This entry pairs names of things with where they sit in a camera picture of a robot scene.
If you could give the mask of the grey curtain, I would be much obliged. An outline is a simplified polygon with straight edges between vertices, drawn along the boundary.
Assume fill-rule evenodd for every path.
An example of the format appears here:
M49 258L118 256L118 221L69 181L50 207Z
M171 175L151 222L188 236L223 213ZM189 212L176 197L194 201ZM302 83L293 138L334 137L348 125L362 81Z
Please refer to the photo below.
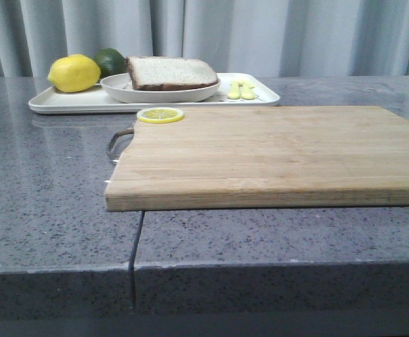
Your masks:
M0 1L0 77L102 48L260 77L409 75L409 1Z

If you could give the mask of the yellow lemon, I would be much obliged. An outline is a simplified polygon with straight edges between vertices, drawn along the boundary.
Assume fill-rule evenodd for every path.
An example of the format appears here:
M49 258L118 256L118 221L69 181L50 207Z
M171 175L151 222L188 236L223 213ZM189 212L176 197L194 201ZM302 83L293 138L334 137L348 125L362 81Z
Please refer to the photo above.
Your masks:
M100 67L94 60L82 54L74 54L56 60L47 78L59 91L76 93L94 86L100 75Z

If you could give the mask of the lemon slice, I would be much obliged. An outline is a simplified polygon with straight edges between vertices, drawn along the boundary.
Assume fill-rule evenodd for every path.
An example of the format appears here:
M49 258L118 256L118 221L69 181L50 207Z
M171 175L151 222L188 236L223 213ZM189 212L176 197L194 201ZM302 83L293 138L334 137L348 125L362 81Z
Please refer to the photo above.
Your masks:
M185 114L182 110L173 107L152 107L137 112L139 121L150 124L167 124L180 121Z

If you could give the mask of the yellow corn kernel pieces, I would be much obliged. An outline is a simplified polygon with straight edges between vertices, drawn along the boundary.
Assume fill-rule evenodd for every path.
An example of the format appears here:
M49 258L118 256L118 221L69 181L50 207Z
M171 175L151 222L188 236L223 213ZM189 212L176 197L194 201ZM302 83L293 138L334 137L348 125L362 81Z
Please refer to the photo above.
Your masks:
M254 87L255 85L252 82L245 79L232 80L230 83L230 90L227 93L227 98L230 100L254 100L256 98Z

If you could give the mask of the white rectangular tray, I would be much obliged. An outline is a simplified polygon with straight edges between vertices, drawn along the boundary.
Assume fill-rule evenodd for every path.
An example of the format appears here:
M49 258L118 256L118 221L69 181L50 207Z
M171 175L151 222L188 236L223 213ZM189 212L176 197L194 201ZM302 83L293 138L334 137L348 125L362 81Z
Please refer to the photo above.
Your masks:
M220 87L211 97L196 103L165 103L170 107L199 107L199 106L275 106L280 102L280 96L272 91L265 84L250 74L244 73L219 73L221 80ZM231 87L231 82L235 80L245 80L254 85L253 92L255 99L230 100L227 95ZM123 113L137 112L139 110L154 107L155 103L123 103L112 98L105 92L101 85L78 92L63 93L55 87L50 87L42 93L32 98L28 105L31 110L40 114L102 114L102 113Z

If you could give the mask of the white round plate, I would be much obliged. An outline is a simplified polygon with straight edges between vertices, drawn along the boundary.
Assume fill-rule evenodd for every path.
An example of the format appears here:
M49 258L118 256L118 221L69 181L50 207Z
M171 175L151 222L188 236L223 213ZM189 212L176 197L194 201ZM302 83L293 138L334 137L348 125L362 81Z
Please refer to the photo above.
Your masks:
M110 97L123 103L196 103L215 94L220 83L218 79L212 86L182 91L137 91L132 88L128 74L116 74L100 81Z

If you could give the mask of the green lime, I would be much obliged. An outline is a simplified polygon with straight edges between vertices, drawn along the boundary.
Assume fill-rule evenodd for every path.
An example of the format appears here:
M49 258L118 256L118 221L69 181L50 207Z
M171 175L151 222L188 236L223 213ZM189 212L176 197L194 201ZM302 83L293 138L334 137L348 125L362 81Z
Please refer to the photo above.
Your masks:
M126 72L124 56L113 48L99 50L93 60L101 70L101 79Z

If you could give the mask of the bread slice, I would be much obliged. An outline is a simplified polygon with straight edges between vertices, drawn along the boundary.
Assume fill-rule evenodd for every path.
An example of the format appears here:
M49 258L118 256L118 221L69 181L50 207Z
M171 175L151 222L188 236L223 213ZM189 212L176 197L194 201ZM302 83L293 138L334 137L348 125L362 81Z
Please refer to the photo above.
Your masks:
M218 83L216 72L198 59L128 56L124 62L137 91L182 91Z

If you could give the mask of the wooden cutting board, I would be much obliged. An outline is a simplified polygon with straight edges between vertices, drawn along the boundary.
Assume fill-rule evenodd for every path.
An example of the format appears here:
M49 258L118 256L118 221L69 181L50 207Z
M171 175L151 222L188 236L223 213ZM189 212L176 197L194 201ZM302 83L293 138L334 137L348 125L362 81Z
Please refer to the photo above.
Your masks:
M409 205L409 121L376 106L188 108L137 121L110 211Z

